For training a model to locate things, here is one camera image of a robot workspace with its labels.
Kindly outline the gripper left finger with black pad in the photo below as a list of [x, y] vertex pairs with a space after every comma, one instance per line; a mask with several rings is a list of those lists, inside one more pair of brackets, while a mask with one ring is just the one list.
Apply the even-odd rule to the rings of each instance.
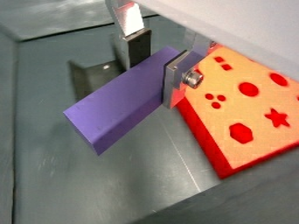
[[117, 56], [129, 70], [151, 56], [153, 31], [133, 0], [106, 0], [106, 5], [117, 25]]

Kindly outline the gripper right finger with metal pad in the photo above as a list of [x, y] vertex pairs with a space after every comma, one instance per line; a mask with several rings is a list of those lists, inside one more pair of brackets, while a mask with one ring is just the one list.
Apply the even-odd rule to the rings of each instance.
[[197, 89], [203, 81], [203, 74], [195, 66], [207, 55], [211, 41], [187, 29], [185, 43], [187, 49], [165, 65], [163, 105], [169, 109], [185, 98], [186, 88]]

